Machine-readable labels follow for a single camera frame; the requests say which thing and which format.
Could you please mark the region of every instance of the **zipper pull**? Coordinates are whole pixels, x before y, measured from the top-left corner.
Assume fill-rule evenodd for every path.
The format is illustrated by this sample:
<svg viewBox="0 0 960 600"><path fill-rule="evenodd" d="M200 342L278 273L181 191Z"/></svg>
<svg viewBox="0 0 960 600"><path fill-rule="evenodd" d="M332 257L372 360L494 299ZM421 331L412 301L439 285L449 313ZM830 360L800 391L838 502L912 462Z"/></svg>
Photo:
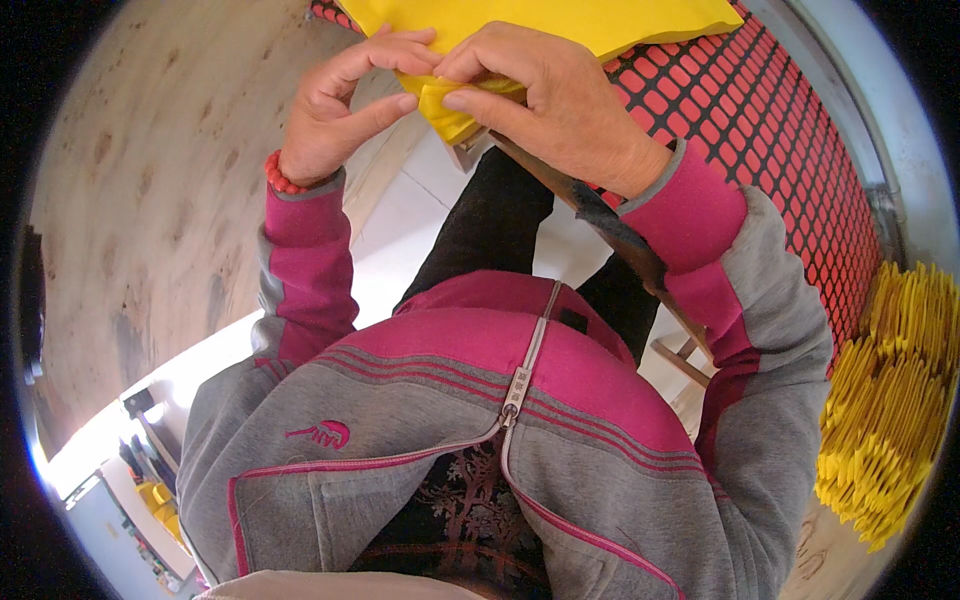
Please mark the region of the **zipper pull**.
<svg viewBox="0 0 960 600"><path fill-rule="evenodd" d="M516 423L516 418L520 415L520 408L523 406L523 400L527 397L530 374L529 369L516 368L514 378L510 382L510 388L507 390L507 397L504 398L503 407L500 409L501 429L510 429Z"/></svg>

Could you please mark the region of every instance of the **jacket sleeve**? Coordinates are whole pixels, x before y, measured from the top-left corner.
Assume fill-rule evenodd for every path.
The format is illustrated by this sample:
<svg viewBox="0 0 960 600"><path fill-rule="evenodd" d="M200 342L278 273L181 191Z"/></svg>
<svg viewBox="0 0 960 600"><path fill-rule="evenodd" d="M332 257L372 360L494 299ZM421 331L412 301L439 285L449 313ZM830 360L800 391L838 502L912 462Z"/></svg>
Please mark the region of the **jacket sleeve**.
<svg viewBox="0 0 960 600"><path fill-rule="evenodd" d="M260 305L254 351L301 365L352 333L359 308L350 296L350 224L342 209L346 175L295 196L267 185L258 232Z"/></svg>
<svg viewBox="0 0 960 600"><path fill-rule="evenodd" d="M678 305L707 328L720 371L696 448L735 507L720 511L731 546L749 545L759 597L776 597L813 489L829 385L833 342L819 294L784 250L773 203L727 186L682 140L663 176L617 212L665 263Z"/></svg>

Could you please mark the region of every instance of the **pink and gray jacket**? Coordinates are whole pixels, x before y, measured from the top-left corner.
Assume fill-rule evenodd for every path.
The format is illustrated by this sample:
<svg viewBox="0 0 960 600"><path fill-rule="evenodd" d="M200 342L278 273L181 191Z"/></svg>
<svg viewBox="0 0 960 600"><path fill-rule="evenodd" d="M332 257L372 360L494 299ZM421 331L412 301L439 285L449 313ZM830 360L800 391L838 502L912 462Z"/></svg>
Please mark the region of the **pink and gray jacket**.
<svg viewBox="0 0 960 600"><path fill-rule="evenodd" d="M620 219L667 266L714 363L692 444L566 285L481 271L356 331L344 174L268 186L258 351L187 423L180 524L211 584L347 570L440 454L509 427L501 469L557 598L774 598L813 488L827 317L759 190L679 141ZM588 317L584 335L554 319Z"/></svg>

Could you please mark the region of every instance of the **yellow paper pile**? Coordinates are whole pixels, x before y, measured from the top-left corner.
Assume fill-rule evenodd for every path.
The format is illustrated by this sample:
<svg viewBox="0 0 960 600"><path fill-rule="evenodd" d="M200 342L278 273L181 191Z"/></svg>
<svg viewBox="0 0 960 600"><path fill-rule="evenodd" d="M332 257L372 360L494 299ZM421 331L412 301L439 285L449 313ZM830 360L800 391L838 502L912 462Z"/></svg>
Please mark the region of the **yellow paper pile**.
<svg viewBox="0 0 960 600"><path fill-rule="evenodd" d="M906 523L943 437L960 350L953 277L884 263L860 333L834 366L814 489L875 552Z"/></svg>
<svg viewBox="0 0 960 600"><path fill-rule="evenodd" d="M725 34L743 24L726 0L340 0L339 5L367 36L384 23L394 31L437 30L430 49L447 54L491 21L506 21L565 37L609 60L638 42L663 44L697 36ZM480 126L472 117L443 108L447 92L463 84L433 77L396 74L403 87L420 97L420 111L446 143L464 141ZM522 89L513 82L482 85L509 94Z"/></svg>

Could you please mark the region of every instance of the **embroidered logo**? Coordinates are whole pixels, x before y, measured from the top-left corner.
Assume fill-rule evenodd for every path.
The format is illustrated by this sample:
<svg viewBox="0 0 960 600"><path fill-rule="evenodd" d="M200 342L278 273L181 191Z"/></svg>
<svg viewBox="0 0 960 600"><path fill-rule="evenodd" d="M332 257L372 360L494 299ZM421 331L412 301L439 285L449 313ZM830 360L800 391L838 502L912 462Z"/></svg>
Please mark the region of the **embroidered logo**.
<svg viewBox="0 0 960 600"><path fill-rule="evenodd" d="M350 441L350 430L338 420L325 420L309 429L287 431L283 434L284 438L294 436L310 436L311 440L323 447L333 446L334 450L339 450Z"/></svg>

